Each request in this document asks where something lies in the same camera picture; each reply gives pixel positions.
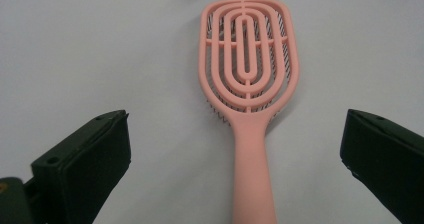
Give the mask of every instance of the brass screw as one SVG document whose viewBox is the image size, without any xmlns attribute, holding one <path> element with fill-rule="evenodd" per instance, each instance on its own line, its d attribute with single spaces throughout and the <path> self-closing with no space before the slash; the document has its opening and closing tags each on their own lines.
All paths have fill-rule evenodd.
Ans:
<svg viewBox="0 0 424 224">
<path fill-rule="evenodd" d="M 4 191 L 7 190 L 7 183 L 6 182 L 0 182 L 0 194 L 2 194 Z"/>
</svg>

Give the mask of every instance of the hairbrush handle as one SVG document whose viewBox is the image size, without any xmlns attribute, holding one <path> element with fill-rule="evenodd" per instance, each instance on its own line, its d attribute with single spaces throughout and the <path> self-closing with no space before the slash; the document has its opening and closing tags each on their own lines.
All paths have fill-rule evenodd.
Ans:
<svg viewBox="0 0 424 224">
<path fill-rule="evenodd" d="M 233 126 L 235 172 L 233 224 L 276 224 L 265 148 L 265 125 Z"/>
</svg>

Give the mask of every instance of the pink plastic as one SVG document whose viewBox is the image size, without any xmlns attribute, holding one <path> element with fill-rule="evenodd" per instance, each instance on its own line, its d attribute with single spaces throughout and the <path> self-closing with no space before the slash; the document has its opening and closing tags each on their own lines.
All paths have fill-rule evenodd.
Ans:
<svg viewBox="0 0 424 224">
<path fill-rule="evenodd" d="M 204 9 L 199 81 L 235 135 L 234 224 L 277 223 L 265 130 L 298 79 L 294 31 L 284 4 L 223 0 Z"/>
</svg>

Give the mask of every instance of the white surface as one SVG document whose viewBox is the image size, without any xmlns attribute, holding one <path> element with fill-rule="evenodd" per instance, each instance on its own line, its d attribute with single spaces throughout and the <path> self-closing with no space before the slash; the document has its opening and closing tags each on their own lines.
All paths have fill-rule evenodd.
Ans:
<svg viewBox="0 0 424 224">
<path fill-rule="evenodd" d="M 233 137 L 197 81 L 212 1 L 0 0 L 0 176 L 126 109 L 132 163 L 95 223 L 230 223 Z M 424 0 L 281 1 L 301 79 L 266 138 L 280 223 L 399 223 L 339 147 L 348 108 L 424 134 Z"/>
</svg>

